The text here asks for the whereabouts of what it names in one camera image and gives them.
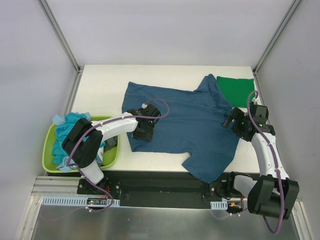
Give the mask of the dark blue t shirt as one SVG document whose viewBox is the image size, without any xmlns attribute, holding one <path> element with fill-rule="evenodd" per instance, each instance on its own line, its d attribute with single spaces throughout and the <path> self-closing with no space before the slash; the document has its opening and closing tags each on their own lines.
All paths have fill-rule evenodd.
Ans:
<svg viewBox="0 0 320 240">
<path fill-rule="evenodd" d="M 204 183 L 216 181 L 233 161 L 239 142 L 223 123 L 233 110 L 216 78 L 209 74 L 194 91 L 148 86 L 129 82 L 122 111 L 136 109 L 151 99 L 162 114 L 155 125 L 151 142 L 136 140 L 128 134 L 133 152 L 154 152 L 190 156 L 182 166 Z"/>
</svg>

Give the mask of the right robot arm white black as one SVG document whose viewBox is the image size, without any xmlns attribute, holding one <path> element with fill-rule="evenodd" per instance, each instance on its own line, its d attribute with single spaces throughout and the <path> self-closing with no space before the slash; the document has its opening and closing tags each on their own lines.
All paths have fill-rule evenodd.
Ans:
<svg viewBox="0 0 320 240">
<path fill-rule="evenodd" d="M 267 124 L 268 117 L 266 106 L 250 103 L 249 112 L 235 107 L 223 123 L 223 127 L 230 127 L 236 136 L 252 144 L 260 174 L 254 180 L 248 173 L 231 172 L 222 192 L 228 198 L 242 194 L 247 198 L 248 210 L 252 214 L 286 220 L 300 187 L 284 170 L 276 146 L 276 133 L 274 127 Z"/>
</svg>

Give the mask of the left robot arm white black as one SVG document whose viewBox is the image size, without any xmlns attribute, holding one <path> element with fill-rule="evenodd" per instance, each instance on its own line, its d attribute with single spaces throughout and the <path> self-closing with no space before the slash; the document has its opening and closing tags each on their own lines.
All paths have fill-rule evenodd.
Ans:
<svg viewBox="0 0 320 240">
<path fill-rule="evenodd" d="M 122 133 L 133 133 L 134 138 L 150 142 L 156 123 L 163 117 L 160 110 L 150 103 L 100 121 L 81 118 L 61 144 L 68 156 L 67 165 L 74 166 L 87 179 L 90 191 L 96 195 L 102 194 L 106 183 L 95 160 L 101 144 Z"/>
</svg>

